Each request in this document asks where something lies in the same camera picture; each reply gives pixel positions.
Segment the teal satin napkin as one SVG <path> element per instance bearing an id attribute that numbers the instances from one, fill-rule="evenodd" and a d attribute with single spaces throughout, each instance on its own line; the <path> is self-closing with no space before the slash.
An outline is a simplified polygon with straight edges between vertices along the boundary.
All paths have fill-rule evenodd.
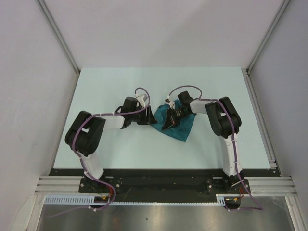
<path id="1" fill-rule="evenodd" d="M 180 124 L 178 126 L 176 126 L 175 128 L 170 128 L 167 129 L 165 131 L 162 131 L 161 128 L 165 122 L 166 119 L 166 110 L 169 107 L 169 105 L 164 104 L 164 105 L 160 105 L 157 110 L 154 113 L 154 117 L 157 120 L 156 124 L 152 124 L 151 126 L 153 128 L 155 128 L 157 131 L 161 132 L 162 134 L 165 134 L 169 137 L 175 138 L 179 141 L 183 141 L 186 142 L 192 127 L 193 127 L 193 123 L 195 120 L 195 115 L 191 109 L 189 108 L 189 106 L 187 104 L 182 104 L 180 102 L 180 100 L 175 100 L 175 107 L 176 109 L 178 109 L 180 106 L 185 106 L 189 109 L 190 114 L 186 117 L 180 120 Z"/>

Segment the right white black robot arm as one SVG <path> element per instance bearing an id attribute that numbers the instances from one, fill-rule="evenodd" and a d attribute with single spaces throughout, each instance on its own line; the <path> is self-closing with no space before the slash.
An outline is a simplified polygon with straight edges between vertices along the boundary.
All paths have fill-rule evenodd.
<path id="1" fill-rule="evenodd" d="M 183 121 L 194 114 L 208 116 L 210 126 L 220 139 L 223 153 L 222 188 L 227 193 L 235 192 L 243 182 L 243 170 L 237 153 L 237 135 L 242 125 L 241 118 L 229 97 L 220 99 L 193 99 L 187 91 L 178 95 L 179 107 L 169 98 L 166 102 L 166 116 L 161 131 L 176 129 Z"/>

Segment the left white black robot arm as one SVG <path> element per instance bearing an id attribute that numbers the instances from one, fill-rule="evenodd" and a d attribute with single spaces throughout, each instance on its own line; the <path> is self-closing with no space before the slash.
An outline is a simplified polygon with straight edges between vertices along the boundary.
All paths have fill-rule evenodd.
<path id="1" fill-rule="evenodd" d="M 101 177 L 104 170 L 96 154 L 102 134 L 111 129 L 125 129 L 133 122 L 141 126 L 157 123 L 146 94 L 126 97 L 123 105 L 112 113 L 93 115 L 80 111 L 65 135 L 65 143 L 79 157 L 85 176 L 91 179 L 89 186 L 95 192 L 106 188 L 106 180 Z"/>

